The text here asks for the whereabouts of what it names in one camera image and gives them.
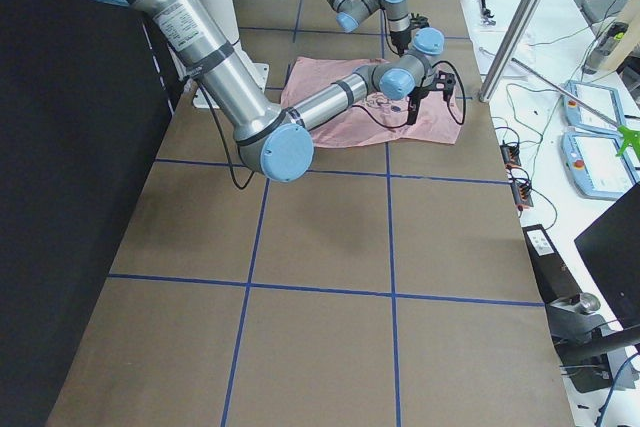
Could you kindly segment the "teach pendant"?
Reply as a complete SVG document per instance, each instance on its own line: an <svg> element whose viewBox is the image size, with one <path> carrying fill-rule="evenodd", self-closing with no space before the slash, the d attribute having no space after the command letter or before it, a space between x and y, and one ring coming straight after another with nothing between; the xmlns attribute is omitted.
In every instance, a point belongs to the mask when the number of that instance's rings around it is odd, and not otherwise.
<svg viewBox="0 0 640 427"><path fill-rule="evenodd" d="M564 162L583 197L615 201L639 182L639 171L627 153L618 155L620 148L621 138L614 134L563 134Z"/></svg>
<svg viewBox="0 0 640 427"><path fill-rule="evenodd" d="M569 126L592 133L609 134L614 133L617 126L627 125L623 105L616 88L569 80L564 85L564 89L585 101L589 107L600 114L615 120L614 124L608 123L586 110L581 103L564 95L564 113Z"/></svg>

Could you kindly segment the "pink Snoopy t-shirt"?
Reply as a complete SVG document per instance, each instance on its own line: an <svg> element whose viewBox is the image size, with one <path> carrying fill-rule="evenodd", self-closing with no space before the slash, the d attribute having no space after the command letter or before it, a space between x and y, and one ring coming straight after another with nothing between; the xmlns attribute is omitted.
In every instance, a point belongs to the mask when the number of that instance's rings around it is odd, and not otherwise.
<svg viewBox="0 0 640 427"><path fill-rule="evenodd" d="M381 64L377 59L326 60L299 57L280 97L284 107L292 106L340 80L363 65ZM311 136L320 148L350 148L381 144L398 139L443 144L456 142L461 112L454 101L446 103L439 93L421 101L418 118L406 126L407 102L391 101L373 93L357 106L313 129Z"/></svg>

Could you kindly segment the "black box with label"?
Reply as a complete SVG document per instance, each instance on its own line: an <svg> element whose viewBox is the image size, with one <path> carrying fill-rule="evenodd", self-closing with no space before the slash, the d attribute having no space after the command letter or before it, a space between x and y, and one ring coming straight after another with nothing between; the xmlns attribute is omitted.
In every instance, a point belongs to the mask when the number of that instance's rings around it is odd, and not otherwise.
<svg viewBox="0 0 640 427"><path fill-rule="evenodd" d="M545 304L572 297L581 289L541 224L522 228L538 290Z"/></svg>

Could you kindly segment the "lower teach pendant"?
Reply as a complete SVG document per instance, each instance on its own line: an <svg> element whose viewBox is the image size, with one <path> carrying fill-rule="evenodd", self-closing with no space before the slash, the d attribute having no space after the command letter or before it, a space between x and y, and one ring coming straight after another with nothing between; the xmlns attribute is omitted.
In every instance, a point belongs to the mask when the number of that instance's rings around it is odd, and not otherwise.
<svg viewBox="0 0 640 427"><path fill-rule="evenodd" d="M639 171L627 153L618 155L620 148L621 138L614 134L563 134L564 162L583 197L615 201L639 182Z"/></svg>

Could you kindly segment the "green plastic clamp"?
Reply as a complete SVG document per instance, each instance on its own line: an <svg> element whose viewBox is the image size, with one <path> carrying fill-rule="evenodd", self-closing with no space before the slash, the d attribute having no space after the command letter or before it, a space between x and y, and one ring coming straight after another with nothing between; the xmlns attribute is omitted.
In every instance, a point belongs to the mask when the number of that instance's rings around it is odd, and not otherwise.
<svg viewBox="0 0 640 427"><path fill-rule="evenodd" d="M627 148L631 147L637 158L640 158L640 132L630 129L627 126L619 125L618 133L622 136L622 144L618 149L616 156L621 157Z"/></svg>

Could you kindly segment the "aluminium frame post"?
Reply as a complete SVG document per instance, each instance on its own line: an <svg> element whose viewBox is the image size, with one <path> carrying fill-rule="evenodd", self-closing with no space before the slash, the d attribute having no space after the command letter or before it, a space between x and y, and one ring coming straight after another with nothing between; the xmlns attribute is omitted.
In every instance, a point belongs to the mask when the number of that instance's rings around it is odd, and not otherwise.
<svg viewBox="0 0 640 427"><path fill-rule="evenodd" d="M540 1L541 0L520 1L479 91L479 100L481 102L489 102L495 93L506 66L513 57L515 49Z"/></svg>

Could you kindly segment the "upper teach pendant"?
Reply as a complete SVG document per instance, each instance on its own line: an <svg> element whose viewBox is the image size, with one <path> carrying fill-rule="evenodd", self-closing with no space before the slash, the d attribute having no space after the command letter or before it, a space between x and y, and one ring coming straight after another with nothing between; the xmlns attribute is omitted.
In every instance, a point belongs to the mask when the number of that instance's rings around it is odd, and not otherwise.
<svg viewBox="0 0 640 427"><path fill-rule="evenodd" d="M592 133L609 134L614 133L617 126L627 125L623 105L616 88L569 80L564 85L564 89L585 101L589 107L600 114L615 120L614 124L608 123L586 110L581 103L564 95L564 113L569 126Z"/></svg>

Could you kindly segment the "black monitor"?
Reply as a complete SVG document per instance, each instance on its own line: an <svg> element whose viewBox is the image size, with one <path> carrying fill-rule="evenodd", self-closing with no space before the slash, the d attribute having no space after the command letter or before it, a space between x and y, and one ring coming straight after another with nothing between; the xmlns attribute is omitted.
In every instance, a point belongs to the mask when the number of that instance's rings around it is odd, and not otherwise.
<svg viewBox="0 0 640 427"><path fill-rule="evenodd" d="M574 243L615 317L639 321L639 185L592 222Z"/></svg>

